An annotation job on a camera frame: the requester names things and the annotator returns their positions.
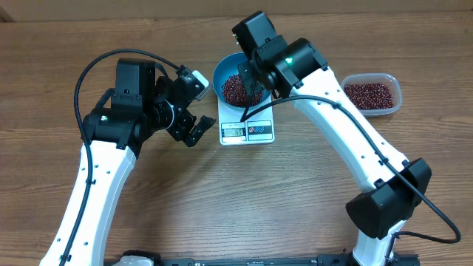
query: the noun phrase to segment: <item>white robotic arm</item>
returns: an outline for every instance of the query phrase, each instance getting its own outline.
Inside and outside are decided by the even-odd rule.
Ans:
[[[122,150],[117,149],[116,145],[98,140],[92,141],[90,145],[94,159],[93,185],[66,265],[103,265],[106,239],[118,198],[136,162],[136,156],[129,147]],[[77,180],[66,213],[40,266],[58,265],[60,262],[84,196],[87,168],[87,155],[83,146]]]
[[[407,158],[394,149],[351,103],[330,68],[325,71],[317,69],[305,77],[302,83],[304,85],[300,88],[291,90],[290,96],[313,95],[340,103],[363,126],[381,152],[389,158],[391,164],[398,171],[404,169],[403,161],[406,161]],[[379,156],[375,154],[366,138],[340,110],[316,100],[295,100],[293,105],[307,115],[322,131],[347,164],[362,192],[368,193],[376,189],[375,184],[379,179],[387,183],[394,177],[386,165],[381,165],[378,162]],[[354,259],[360,265],[383,265],[392,234],[399,231],[404,223],[405,221],[400,221],[392,226],[388,235],[383,239],[371,238],[359,231],[358,242],[353,250]]]

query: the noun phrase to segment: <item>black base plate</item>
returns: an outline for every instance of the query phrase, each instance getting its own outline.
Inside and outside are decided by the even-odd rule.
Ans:
[[[144,252],[126,255],[143,256]],[[339,255],[318,255],[308,258],[283,258],[283,259],[218,259],[218,260],[193,260],[193,259],[161,259],[156,263],[159,255],[150,253],[154,265],[159,266],[359,266],[351,253]],[[387,266],[421,266],[418,255],[399,255],[395,253],[394,259]]]

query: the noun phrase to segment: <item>wooden table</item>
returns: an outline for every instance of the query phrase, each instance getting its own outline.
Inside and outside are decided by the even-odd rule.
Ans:
[[[370,121],[433,170],[428,197],[463,233],[458,245],[403,237],[396,250],[423,265],[473,264],[473,12],[273,16],[288,41],[304,36],[338,79],[388,72],[404,102]],[[38,265],[61,223],[81,139],[72,108],[83,68],[109,50],[157,53],[211,78],[239,51],[241,18],[0,24],[0,265]],[[118,57],[81,90],[85,115],[114,86]],[[213,93],[191,111],[217,117]],[[112,223],[106,258],[128,249],[164,257],[266,258],[341,253],[357,230],[344,204],[355,186],[320,131],[290,104],[274,108],[276,142],[224,148],[214,126],[192,149],[159,133],[143,146]],[[452,237],[422,204],[406,229]]]

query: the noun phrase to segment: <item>red bean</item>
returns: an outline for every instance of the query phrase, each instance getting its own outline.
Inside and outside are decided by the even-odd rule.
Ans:
[[[240,75],[232,75],[222,86],[222,95],[226,103],[236,107],[246,107],[250,96],[246,94],[243,86],[242,77]],[[254,95],[251,106],[261,103],[263,91]]]
[[[344,91],[360,110],[387,109],[394,106],[389,88],[382,83],[347,84]]]

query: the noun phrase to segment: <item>white scale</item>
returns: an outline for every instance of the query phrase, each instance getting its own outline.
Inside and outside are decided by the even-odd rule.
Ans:
[[[266,100],[251,107],[248,114],[255,108],[271,102],[271,96]],[[274,142],[273,107],[266,108],[250,117],[245,122],[240,122],[243,112],[233,109],[218,99],[219,106],[219,136],[223,146],[269,144]]]

